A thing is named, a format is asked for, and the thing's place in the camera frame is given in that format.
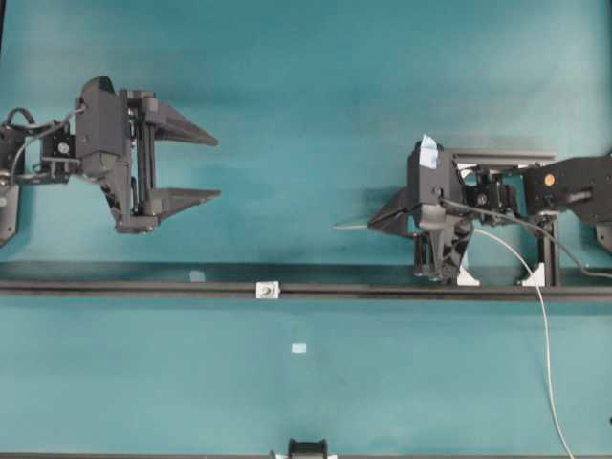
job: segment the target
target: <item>teal table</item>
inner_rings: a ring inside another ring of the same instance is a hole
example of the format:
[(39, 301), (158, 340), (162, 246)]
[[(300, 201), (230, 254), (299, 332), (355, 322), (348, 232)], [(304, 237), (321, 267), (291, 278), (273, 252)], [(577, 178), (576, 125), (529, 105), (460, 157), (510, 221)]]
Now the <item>teal table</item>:
[[(31, 187), (6, 266), (403, 265), (409, 242), (332, 226), (404, 185), (424, 133), (559, 158), (612, 147), (604, 0), (9, 0), (6, 19), (3, 112), (58, 118), (97, 75), (154, 90), (221, 142), (161, 147), (160, 186), (223, 190), (135, 237), (95, 186)], [(535, 260), (520, 229), (495, 231)], [(561, 232), (609, 266), (573, 215)], [(476, 239), (470, 263), (516, 266)], [(612, 313), (550, 310), (568, 441), (611, 453)], [(265, 453), (294, 436), (345, 454), (557, 454), (543, 344), (535, 302), (3, 296), (0, 450)]]

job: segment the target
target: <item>black bar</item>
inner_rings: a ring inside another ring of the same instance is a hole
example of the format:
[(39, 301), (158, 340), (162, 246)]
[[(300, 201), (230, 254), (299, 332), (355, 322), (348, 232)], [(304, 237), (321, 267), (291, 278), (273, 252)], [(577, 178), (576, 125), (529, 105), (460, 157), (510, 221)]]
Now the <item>black bar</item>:
[[(559, 239), (557, 218), (551, 222), (550, 227), (544, 229), (553, 234), (555, 239)], [(544, 263), (546, 287), (559, 287), (561, 285), (561, 267), (557, 244), (548, 237), (542, 237), (537, 240), (537, 250), (540, 263)]]
[(2, 36), (4, 34), (4, 16), (7, 11), (7, 0), (0, 0), (0, 57), (2, 57)]
[[(534, 301), (533, 287), (383, 286), (366, 284), (280, 285), (281, 299), (394, 299)], [(547, 301), (612, 302), (612, 287), (545, 287)], [(228, 298), (255, 299), (254, 282), (156, 282), (156, 281), (0, 281), (0, 295)]]
[[(269, 455), (230, 454), (57, 454), (57, 453), (0, 453), (0, 459), (268, 459)], [(541, 455), (374, 455), (351, 454), (339, 459), (565, 459), (567, 456)], [(612, 459), (610, 455), (576, 456), (579, 459)]]
[(136, 161), (138, 168), (138, 210), (139, 213), (144, 213), (144, 201), (148, 199), (149, 193), (146, 189), (146, 171), (148, 158), (146, 156), (147, 139), (145, 136), (146, 125), (138, 126), (136, 131)]

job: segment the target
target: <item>wire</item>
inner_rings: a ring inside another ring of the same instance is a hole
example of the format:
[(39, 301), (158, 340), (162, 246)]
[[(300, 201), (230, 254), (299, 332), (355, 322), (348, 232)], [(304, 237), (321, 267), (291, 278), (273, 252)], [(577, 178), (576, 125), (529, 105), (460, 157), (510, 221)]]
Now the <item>wire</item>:
[(36, 123), (36, 121), (34, 120), (34, 117), (32, 116), (32, 113), (30, 113), (28, 109), (23, 108), (23, 107), (17, 107), (17, 108), (13, 108), (12, 110), (10, 110), (9, 114), (7, 115), (7, 119), (4, 121), (4, 123), (11, 124), (12, 119), (17, 113), (20, 113), (23, 116), (23, 118), (26, 119), (28, 124)]
[[(527, 273), (529, 273), (530, 275), (534, 275), (534, 272), (529, 267), (525, 259), (518, 253), (518, 251), (516, 251), (516, 249), (513, 246), (508, 244), (503, 239), (483, 229), (474, 228), (474, 232), (483, 234), (489, 237), (490, 239), (492, 239), (493, 241), (504, 246), (516, 258), (518, 258), (518, 260), (522, 263), (522, 265), (527, 270)], [(557, 404), (555, 403), (555, 390), (553, 388), (553, 371), (551, 369), (551, 335), (550, 335), (550, 325), (548, 322), (548, 312), (546, 310), (546, 303), (544, 302), (544, 297), (542, 296), (542, 292), (537, 284), (535, 284), (535, 290), (537, 291), (537, 298), (539, 299), (539, 304), (542, 308), (542, 318), (544, 320), (544, 336), (546, 338), (546, 383), (548, 386), (548, 400), (550, 402), (551, 415), (553, 417), (553, 422), (555, 423), (555, 429), (557, 430), (558, 438), (561, 440), (561, 443), (563, 444), (563, 447), (565, 448), (565, 452), (567, 452), (567, 455), (571, 459), (575, 459), (574, 454), (572, 453), (572, 450), (570, 450), (570, 447), (567, 444), (567, 441), (565, 440), (565, 435), (563, 435), (563, 429), (561, 428), (561, 424), (557, 416)]]
[(8, 126), (12, 129), (17, 129), (20, 131), (33, 131), (35, 129), (41, 129), (43, 127), (51, 126), (55, 124), (56, 121), (47, 121), (47, 122), (35, 122), (32, 124), (7, 124), (4, 123), (5, 126)]
[(9, 176), (9, 184), (10, 185), (14, 185), (15, 182), (15, 169), (17, 168), (17, 164), (19, 163), (19, 160), (21, 159), (21, 157), (24, 155), (26, 148), (28, 148), (28, 146), (30, 146), (32, 143), (39, 141), (40, 139), (42, 139), (43, 137), (47, 137), (49, 134), (53, 134), (55, 131), (58, 131), (59, 129), (63, 128), (64, 126), (66, 126), (66, 124), (68, 124), (68, 121), (70, 121), (70, 119), (76, 115), (77, 113), (82, 113), (85, 110), (85, 106), (84, 105), (80, 105), (78, 108), (75, 108), (74, 110), (71, 110), (70, 113), (68, 113), (68, 115), (66, 115), (66, 117), (64, 118), (64, 120), (62, 120), (62, 122), (59, 122), (58, 124), (54, 124), (53, 127), (50, 127), (49, 129), (36, 134), (35, 136), (33, 136), (31, 139), (29, 139), (27, 142), (25, 142), (23, 145), (21, 145), (21, 147), (17, 150), (17, 153), (15, 154), (15, 157), (12, 159), (12, 164), (11, 164), (11, 174)]
[(563, 244), (561, 241), (556, 239), (555, 236), (553, 236), (546, 229), (539, 227), (538, 225), (534, 223), (528, 222), (520, 218), (512, 217), (511, 215), (506, 215), (504, 213), (495, 212), (492, 210), (484, 210), (483, 208), (473, 208), (472, 206), (468, 206), (465, 204), (455, 203), (454, 201), (451, 201), (449, 199), (440, 198), (440, 201), (454, 208), (461, 208), (463, 210), (470, 210), (472, 212), (482, 213), (485, 215), (490, 215), (492, 217), (503, 218), (505, 220), (508, 220), (509, 222), (517, 223), (523, 226), (524, 228), (531, 228), (532, 230), (537, 231), (540, 234), (542, 234), (544, 237), (546, 237), (551, 242), (553, 242), (555, 245), (557, 245), (562, 251), (564, 251), (567, 254), (567, 256), (569, 256), (570, 259), (574, 262), (574, 264), (579, 267), (580, 272), (583, 275), (587, 275), (589, 277), (604, 277), (606, 279), (612, 279), (612, 273), (595, 273), (595, 272), (587, 270), (586, 267), (580, 262), (580, 260), (578, 260), (578, 258), (567, 248), (567, 246), (565, 246), (565, 244)]

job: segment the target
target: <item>white clip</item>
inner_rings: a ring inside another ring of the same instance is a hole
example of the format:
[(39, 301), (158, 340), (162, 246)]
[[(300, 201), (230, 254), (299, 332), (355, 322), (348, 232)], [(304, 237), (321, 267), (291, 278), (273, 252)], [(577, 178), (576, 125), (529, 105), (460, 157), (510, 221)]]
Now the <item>white clip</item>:
[(523, 287), (545, 287), (546, 266), (544, 266), (544, 263), (538, 263), (537, 268), (534, 269), (533, 275), (530, 275), (526, 279), (521, 280), (520, 285), (522, 285)]
[(459, 275), (457, 276), (457, 285), (478, 287), (480, 285), (480, 281), (471, 275), (463, 265), (461, 265), (459, 267)]
[(278, 281), (257, 282), (255, 284), (255, 298), (257, 299), (278, 299), (280, 296), (280, 285)]

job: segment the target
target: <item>small white object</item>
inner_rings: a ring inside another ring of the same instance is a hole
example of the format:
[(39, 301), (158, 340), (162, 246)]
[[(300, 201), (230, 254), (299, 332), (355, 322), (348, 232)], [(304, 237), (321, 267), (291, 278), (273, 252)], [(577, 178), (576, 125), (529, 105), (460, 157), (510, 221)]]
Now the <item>small white object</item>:
[(474, 169), (478, 166), (475, 163), (459, 163), (457, 165), (457, 170), (459, 170), (459, 174), (461, 174), (462, 179), (466, 179), (473, 173)]
[(546, 267), (544, 263), (538, 263), (537, 268), (525, 280), (520, 281), (523, 287), (545, 287), (546, 286)]
[(477, 287), (480, 285), (480, 281), (461, 265), (459, 267), (459, 275), (457, 276), (457, 285)]
[(70, 153), (70, 145), (66, 142), (61, 142), (57, 146), (57, 151), (60, 152), (62, 155), (67, 155), (68, 153)]
[(291, 345), (292, 354), (306, 354), (308, 352), (308, 346), (305, 342), (294, 342)]
[(280, 296), (280, 285), (278, 281), (257, 282), (255, 284), (255, 297), (257, 299), (278, 299)]
[(424, 134), (421, 140), (419, 165), (429, 169), (438, 167), (438, 144), (427, 134)]
[(206, 282), (207, 277), (204, 271), (193, 270), (189, 272), (189, 280), (191, 282)]

